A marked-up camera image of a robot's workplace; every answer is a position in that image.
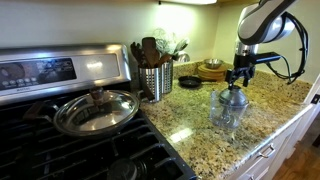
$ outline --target gas stove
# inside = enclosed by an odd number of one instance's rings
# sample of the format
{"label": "gas stove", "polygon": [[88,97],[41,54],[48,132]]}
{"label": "gas stove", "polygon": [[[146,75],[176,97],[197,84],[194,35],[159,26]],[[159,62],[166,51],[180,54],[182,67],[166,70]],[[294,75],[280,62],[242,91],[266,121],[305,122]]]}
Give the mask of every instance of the gas stove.
{"label": "gas stove", "polygon": [[61,134],[45,119],[23,120],[35,101],[61,107],[93,86],[130,91],[121,44],[0,50],[0,84],[0,179],[196,179],[141,110],[97,139]]}

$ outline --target stove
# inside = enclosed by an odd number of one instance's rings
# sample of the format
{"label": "stove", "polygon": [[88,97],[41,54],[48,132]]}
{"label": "stove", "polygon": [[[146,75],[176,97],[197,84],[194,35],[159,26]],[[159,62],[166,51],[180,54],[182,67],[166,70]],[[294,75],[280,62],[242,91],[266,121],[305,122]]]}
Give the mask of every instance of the stove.
{"label": "stove", "polygon": [[45,119],[23,120],[36,101],[61,107],[93,86],[130,91],[126,51],[121,44],[0,50],[1,180],[196,179],[141,110],[111,137],[95,139],[61,134]]}

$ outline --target countertop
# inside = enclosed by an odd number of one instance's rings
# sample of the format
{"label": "countertop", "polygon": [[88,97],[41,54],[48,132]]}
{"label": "countertop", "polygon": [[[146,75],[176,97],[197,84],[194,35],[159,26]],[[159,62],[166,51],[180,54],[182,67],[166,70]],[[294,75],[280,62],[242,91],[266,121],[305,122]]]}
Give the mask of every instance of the countertop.
{"label": "countertop", "polygon": [[226,83],[204,82],[198,89],[184,89],[173,80],[172,91],[157,103],[140,108],[203,179],[223,179],[245,163],[251,154],[276,137],[306,108],[299,101],[256,85],[242,88],[249,100],[244,118],[234,132],[209,120],[210,94]]}

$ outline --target black bowl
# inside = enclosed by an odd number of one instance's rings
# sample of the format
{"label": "black bowl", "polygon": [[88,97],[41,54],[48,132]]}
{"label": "black bowl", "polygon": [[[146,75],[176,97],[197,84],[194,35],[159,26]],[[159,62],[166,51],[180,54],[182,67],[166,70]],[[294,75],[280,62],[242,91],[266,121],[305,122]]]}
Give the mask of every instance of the black bowl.
{"label": "black bowl", "polygon": [[201,79],[194,76],[179,77],[179,84],[185,88],[197,88],[201,85]]}

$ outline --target stainless steel utensil holder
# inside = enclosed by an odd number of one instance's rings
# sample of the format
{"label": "stainless steel utensil holder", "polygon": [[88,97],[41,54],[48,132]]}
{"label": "stainless steel utensil holder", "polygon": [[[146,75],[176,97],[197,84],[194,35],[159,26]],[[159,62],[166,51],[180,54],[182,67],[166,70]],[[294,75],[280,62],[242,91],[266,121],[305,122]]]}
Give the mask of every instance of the stainless steel utensil holder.
{"label": "stainless steel utensil holder", "polygon": [[172,76],[173,76],[173,60],[165,62],[162,68],[162,93],[169,93],[172,90]]}
{"label": "stainless steel utensil holder", "polygon": [[162,67],[159,68],[139,68],[140,86],[145,84],[149,87],[154,95],[154,100],[151,103],[158,102],[162,98]]}

